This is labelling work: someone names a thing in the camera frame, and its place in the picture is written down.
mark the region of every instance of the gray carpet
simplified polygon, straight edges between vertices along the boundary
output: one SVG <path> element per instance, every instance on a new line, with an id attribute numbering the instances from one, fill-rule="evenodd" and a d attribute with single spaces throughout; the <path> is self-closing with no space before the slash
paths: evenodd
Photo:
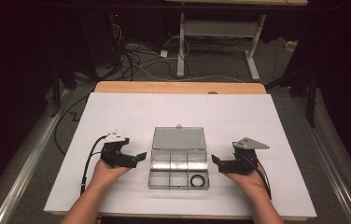
<path id="1" fill-rule="evenodd" d="M 269 44 L 260 44 L 255 56 L 255 62 L 259 68 L 261 82 L 263 84 L 270 82 L 274 78 L 281 77 L 283 74 L 288 64 L 288 60 L 291 57 L 291 53 L 283 49 L 284 45 L 285 41 L 282 39 L 273 41 Z M 188 78 L 226 76 L 237 78 L 244 82 L 251 82 L 252 80 L 246 67 L 246 60 L 241 51 L 248 49 L 248 46 L 248 41 L 242 41 L 237 47 L 213 49 L 204 56 L 192 55 L 204 52 L 203 49 L 193 50 L 190 53 L 190 56 L 187 57 L 190 69 L 190 75 Z M 142 54 L 141 57 L 149 59 L 151 56 Z M 168 62 L 172 66 L 172 73 L 175 74 L 176 62 L 174 60 Z M 172 79 L 168 74 L 168 66 L 166 63 L 152 65 L 148 67 L 146 71 L 154 77 Z M 154 77 L 148 76 L 143 71 L 138 71 L 134 74 L 133 80 L 157 80 Z M 72 95 L 71 102 L 75 102 L 87 95 L 95 85 L 94 82 L 81 76 L 77 76 L 76 79 L 78 84 Z M 234 82 L 233 79 L 227 79 L 224 77 L 208 77 L 204 79 L 195 79 L 193 81 Z M 325 169 L 323 169 L 322 163 L 318 158 L 315 141 L 309 133 L 305 123 L 303 123 L 303 118 L 298 112 L 298 108 L 295 106 L 293 99 L 289 97 L 287 90 L 284 89 L 273 89 L 270 91 L 270 94 L 274 98 L 274 104 L 284 126 L 297 163 L 300 166 L 302 176 L 310 192 L 318 215 L 318 217 L 309 219 L 303 223 L 348 223 L 342 205 L 339 203 L 332 184 L 330 183 Z M 84 101 L 77 104 L 71 112 L 77 112 L 77 117 L 79 118 L 83 112 L 84 105 Z M 330 126 L 331 122 L 322 101 L 317 101 L 317 108 L 316 129 L 325 140 L 326 147 L 337 149 L 336 151 L 332 150 L 330 153 L 342 154 L 338 160 L 339 165 L 342 166 L 339 169 L 344 173 L 344 178 L 347 182 L 350 182 L 351 185 L 351 160 L 345 152 L 342 142 L 333 130 L 333 127 Z M 46 112 L 46 114 L 43 115 L 42 120 L 45 120 L 48 115 L 49 112 Z M 67 150 L 77 128 L 77 121 L 72 120 L 73 115 L 65 115 L 57 132 L 59 144 L 63 150 Z M 35 129 L 32 130 L 23 146 L 5 170 L 3 177 L 0 179 L 0 206 L 31 151 L 32 146 L 31 144 L 29 145 L 29 143 L 34 142 L 35 138 L 39 137 L 41 130 L 45 125 L 46 123 L 44 121 L 39 121 L 36 124 Z M 43 208 L 56 175 L 61 167 L 62 161 L 63 155 L 57 149 L 52 136 L 46 146 L 45 152 L 35 170 L 30 184 L 25 190 L 19 205 L 8 223 L 58 223 L 61 220 L 61 217 L 59 216 L 43 212 Z M 129 219 L 122 220 L 121 222 L 135 223 L 136 220 Z"/>

